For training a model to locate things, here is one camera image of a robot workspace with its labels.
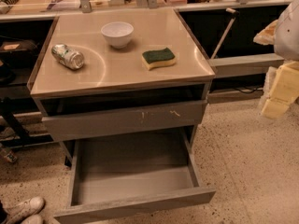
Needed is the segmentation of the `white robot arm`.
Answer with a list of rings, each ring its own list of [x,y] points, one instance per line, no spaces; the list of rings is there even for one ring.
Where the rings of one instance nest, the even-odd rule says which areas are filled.
[[[273,45],[285,60],[279,68],[268,69],[260,102],[262,116],[278,119],[299,97],[299,0],[293,0],[253,41]]]

